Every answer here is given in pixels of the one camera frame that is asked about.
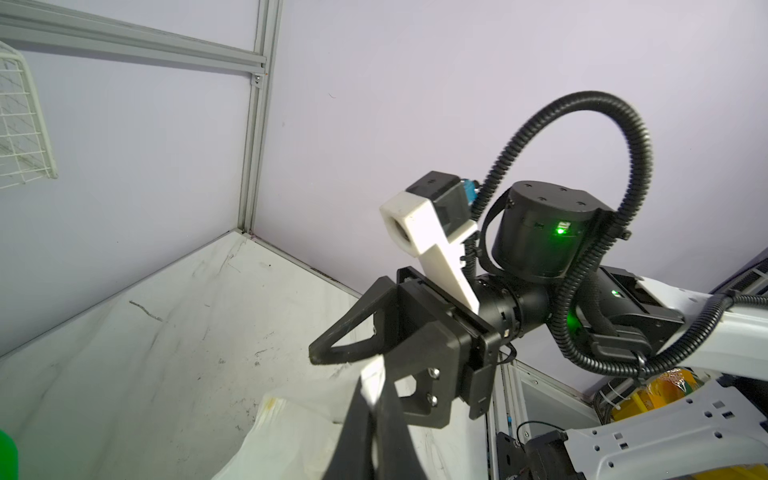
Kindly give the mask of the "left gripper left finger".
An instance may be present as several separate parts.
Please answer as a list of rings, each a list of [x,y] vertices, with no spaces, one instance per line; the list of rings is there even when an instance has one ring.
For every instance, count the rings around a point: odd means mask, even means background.
[[[362,381],[358,380],[323,479],[374,479],[373,435],[372,407],[363,394]]]

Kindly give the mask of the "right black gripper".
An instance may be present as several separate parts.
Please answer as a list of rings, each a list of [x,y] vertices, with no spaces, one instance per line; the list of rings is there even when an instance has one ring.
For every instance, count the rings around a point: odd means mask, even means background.
[[[447,426],[455,399],[471,418],[482,416],[501,348],[547,320],[557,285],[609,214],[585,191],[519,181],[464,242],[463,273],[480,301],[477,314],[427,279],[421,265],[404,268],[397,286],[378,278],[315,339],[309,361],[336,365],[385,353],[388,380],[416,382],[401,399],[408,424]]]

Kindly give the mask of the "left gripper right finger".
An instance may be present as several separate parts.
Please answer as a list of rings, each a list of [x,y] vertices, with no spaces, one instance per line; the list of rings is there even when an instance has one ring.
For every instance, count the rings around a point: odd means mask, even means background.
[[[378,479],[425,479],[405,421],[402,402],[387,377],[384,358],[376,359],[376,452]]]

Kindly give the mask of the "white lemon print plastic bag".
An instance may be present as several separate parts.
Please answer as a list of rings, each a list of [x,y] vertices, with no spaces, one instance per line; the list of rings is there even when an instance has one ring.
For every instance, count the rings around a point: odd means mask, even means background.
[[[255,422],[216,479],[320,479],[335,453],[353,389],[363,365],[347,364],[326,379],[272,390],[261,399]],[[487,427],[452,404],[441,429],[408,428],[428,479],[487,479]]]

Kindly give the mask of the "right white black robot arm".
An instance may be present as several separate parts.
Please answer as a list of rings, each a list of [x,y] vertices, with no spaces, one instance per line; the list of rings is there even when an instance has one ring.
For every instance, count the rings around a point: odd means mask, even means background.
[[[501,477],[671,479],[750,473],[767,461],[767,300],[688,293],[601,264],[577,264],[613,211],[592,195],[520,181],[490,209],[483,274],[461,272],[461,244],[488,226],[470,218],[471,184],[433,172],[381,209],[394,242],[418,268],[379,278],[309,348],[316,365],[377,357],[382,384],[355,396],[330,474],[420,478],[410,425],[442,428],[455,400],[491,414],[495,380],[514,341],[566,320],[577,364],[607,378],[592,400],[598,422],[550,427],[531,439],[496,433]]]

